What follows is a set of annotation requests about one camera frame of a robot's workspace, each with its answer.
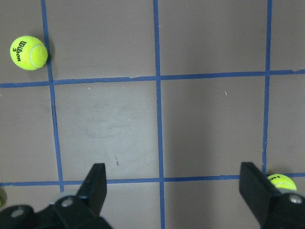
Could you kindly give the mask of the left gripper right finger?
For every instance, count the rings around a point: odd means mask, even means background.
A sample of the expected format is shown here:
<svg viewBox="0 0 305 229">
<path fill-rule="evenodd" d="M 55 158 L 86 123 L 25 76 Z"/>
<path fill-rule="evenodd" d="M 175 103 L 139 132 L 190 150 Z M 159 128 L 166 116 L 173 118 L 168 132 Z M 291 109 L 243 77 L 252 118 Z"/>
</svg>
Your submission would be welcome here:
<svg viewBox="0 0 305 229">
<path fill-rule="evenodd" d="M 239 192 L 263 229 L 303 229 L 305 197 L 275 187 L 252 162 L 240 166 Z"/>
</svg>

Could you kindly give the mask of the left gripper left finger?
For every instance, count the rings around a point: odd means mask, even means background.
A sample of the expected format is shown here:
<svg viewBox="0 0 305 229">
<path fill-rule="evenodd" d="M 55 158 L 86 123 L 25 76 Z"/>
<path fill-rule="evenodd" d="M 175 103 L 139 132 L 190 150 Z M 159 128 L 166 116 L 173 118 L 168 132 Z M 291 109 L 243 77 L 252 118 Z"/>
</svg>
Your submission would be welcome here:
<svg viewBox="0 0 305 229">
<path fill-rule="evenodd" d="M 15 205 L 0 212 L 2 229 L 111 229 L 100 216 L 107 194 L 104 163 L 94 164 L 73 195 L 63 196 L 35 212 L 29 205 Z"/>
</svg>

